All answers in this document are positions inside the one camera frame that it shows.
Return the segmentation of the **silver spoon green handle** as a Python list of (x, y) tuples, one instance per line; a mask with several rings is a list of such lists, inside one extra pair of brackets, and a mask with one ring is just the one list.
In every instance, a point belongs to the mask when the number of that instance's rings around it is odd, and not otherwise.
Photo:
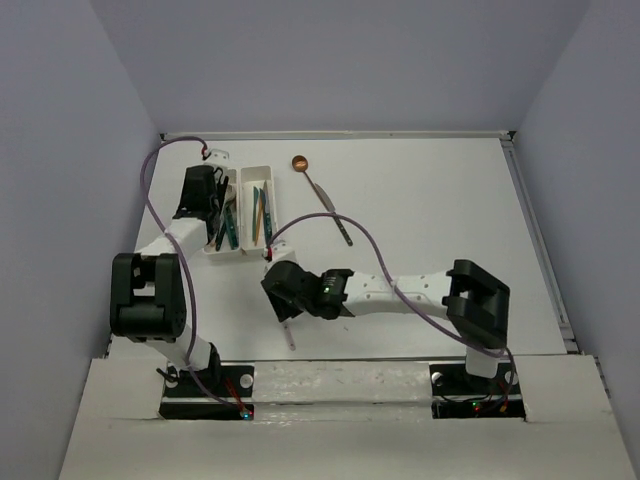
[(236, 230), (236, 222), (231, 207), (225, 208), (225, 228), (229, 239), (230, 248), (236, 250), (239, 248), (239, 241)]

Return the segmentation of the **orange plastic knife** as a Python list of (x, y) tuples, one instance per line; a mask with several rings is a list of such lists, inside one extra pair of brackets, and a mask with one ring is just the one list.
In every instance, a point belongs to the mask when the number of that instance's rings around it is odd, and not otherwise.
[(259, 240), (259, 237), (260, 237), (261, 228), (262, 228), (262, 225), (263, 225), (265, 191), (264, 191), (264, 188), (261, 188), (261, 189), (263, 190), (261, 211), (260, 211), (258, 226), (255, 228), (255, 233), (254, 233), (254, 245), (256, 245), (256, 246), (257, 246), (257, 243), (258, 243), (258, 240)]

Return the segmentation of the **steel knife pink handle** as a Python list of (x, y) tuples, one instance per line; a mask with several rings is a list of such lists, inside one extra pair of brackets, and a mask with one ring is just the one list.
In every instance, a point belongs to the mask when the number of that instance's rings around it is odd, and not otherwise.
[(283, 332), (285, 335), (285, 339), (288, 345), (288, 348), (290, 351), (295, 351), (296, 350), (296, 345), (295, 345), (295, 341), (291, 332), (291, 329), (288, 325), (287, 322), (283, 322), (282, 323), (282, 328), (283, 328)]

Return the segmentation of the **steel knife green handle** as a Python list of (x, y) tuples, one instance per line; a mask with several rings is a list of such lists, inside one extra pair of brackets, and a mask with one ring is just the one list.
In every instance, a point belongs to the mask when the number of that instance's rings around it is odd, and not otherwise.
[(271, 202), (269, 195), (269, 182), (265, 181), (262, 188), (262, 203), (263, 203), (263, 226), (265, 241), (268, 242), (272, 238), (273, 226), (271, 216)]

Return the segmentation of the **beige plastic spoon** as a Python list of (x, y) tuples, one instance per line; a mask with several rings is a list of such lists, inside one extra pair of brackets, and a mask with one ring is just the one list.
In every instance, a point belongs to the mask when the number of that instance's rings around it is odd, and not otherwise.
[(214, 248), (217, 245), (218, 237), (225, 232), (225, 213), (224, 213), (224, 211), (225, 211), (225, 209), (227, 208), (228, 205), (230, 205), (231, 203), (233, 203), (235, 201), (235, 199), (236, 199), (236, 191), (233, 188), (231, 188), (225, 194), (225, 198), (221, 201), (219, 224), (218, 224), (218, 228), (217, 228), (216, 232), (214, 233), (214, 236), (212, 237), (211, 241), (208, 244), (208, 246), (210, 248)]

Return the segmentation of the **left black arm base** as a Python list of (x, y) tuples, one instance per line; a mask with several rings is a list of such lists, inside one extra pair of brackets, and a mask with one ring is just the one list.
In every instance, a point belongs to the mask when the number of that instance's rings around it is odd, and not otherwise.
[(198, 380), (173, 365), (157, 368), (163, 379), (158, 414), (165, 420), (252, 421), (255, 367), (223, 364), (219, 381), (206, 372)]

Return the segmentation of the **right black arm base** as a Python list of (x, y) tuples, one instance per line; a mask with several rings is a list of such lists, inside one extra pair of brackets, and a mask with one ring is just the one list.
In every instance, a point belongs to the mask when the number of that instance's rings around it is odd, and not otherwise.
[(508, 363), (501, 363), (492, 379), (470, 375), (462, 363), (432, 364), (429, 372), (436, 420), (526, 418), (519, 381)]

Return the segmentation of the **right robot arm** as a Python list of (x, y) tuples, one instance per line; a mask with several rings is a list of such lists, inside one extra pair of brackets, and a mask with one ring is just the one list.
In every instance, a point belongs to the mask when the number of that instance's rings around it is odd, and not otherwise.
[(324, 320), (373, 314), (416, 314), (466, 348), (462, 384), (482, 392), (497, 378), (507, 349), (510, 289), (470, 260), (430, 275), (386, 277), (350, 269), (315, 275), (292, 260), (270, 264), (261, 282), (278, 320), (307, 313)]

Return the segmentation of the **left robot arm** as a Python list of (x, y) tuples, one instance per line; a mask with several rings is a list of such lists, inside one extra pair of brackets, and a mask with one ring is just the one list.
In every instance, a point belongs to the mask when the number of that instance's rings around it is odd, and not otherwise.
[(161, 353), (195, 392), (209, 395), (221, 383), (217, 348), (187, 319), (197, 319), (188, 260), (218, 234), (229, 177), (209, 163), (186, 169), (176, 213), (160, 235), (112, 262), (110, 328), (113, 335)]

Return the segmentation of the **white right utensil tray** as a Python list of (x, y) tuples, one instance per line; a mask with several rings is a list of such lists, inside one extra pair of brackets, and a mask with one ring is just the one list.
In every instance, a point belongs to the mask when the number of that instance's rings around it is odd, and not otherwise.
[(258, 257), (276, 232), (275, 184), (269, 166), (240, 169), (240, 246), (244, 254)]

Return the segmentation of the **white utensil tray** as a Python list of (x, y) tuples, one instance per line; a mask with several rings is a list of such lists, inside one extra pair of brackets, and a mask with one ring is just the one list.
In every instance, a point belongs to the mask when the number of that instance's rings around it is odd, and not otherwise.
[(244, 254), (258, 257), (276, 232), (275, 184), (269, 166), (240, 169), (240, 246)]
[(230, 205), (228, 205), (229, 207), (232, 208), (233, 210), (233, 215), (234, 215), (234, 219), (236, 222), (236, 230), (237, 230), (237, 236), (238, 236), (238, 241), (239, 241), (239, 248), (236, 250), (232, 250), (229, 246), (229, 243), (227, 240), (224, 240), (222, 248), (220, 251), (216, 251), (215, 247), (214, 248), (210, 248), (208, 245), (204, 248), (204, 253), (210, 257), (212, 257), (214, 260), (227, 260), (230, 259), (232, 257), (236, 257), (239, 256), (241, 254), (241, 247), (240, 247), (240, 222), (239, 222), (239, 210), (240, 210), (240, 187), (239, 187), (239, 180), (238, 180), (238, 171), (236, 169), (229, 169), (228, 174), (230, 176), (231, 179), (231, 183), (234, 186), (234, 190), (236, 191), (236, 199), (233, 203), (231, 203)]

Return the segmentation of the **white left utensil tray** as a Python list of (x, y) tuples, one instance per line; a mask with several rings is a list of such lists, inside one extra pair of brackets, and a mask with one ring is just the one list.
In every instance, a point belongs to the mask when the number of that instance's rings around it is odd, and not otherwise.
[(224, 240), (222, 248), (220, 251), (216, 251), (215, 247), (214, 248), (210, 248), (208, 245), (204, 248), (204, 253), (210, 257), (212, 257), (214, 260), (227, 260), (230, 259), (232, 257), (236, 257), (239, 256), (241, 254), (241, 247), (240, 247), (240, 222), (239, 222), (239, 210), (240, 210), (240, 187), (239, 187), (239, 180), (238, 180), (238, 171), (236, 169), (229, 169), (228, 174), (230, 176), (231, 179), (231, 183), (234, 186), (234, 190), (236, 191), (236, 199), (233, 203), (231, 203), (230, 205), (228, 205), (229, 207), (232, 208), (233, 210), (233, 215), (234, 215), (234, 219), (236, 222), (236, 230), (237, 230), (237, 236), (238, 236), (238, 241), (239, 241), (239, 248), (236, 250), (232, 250), (229, 246), (229, 243), (227, 240)]

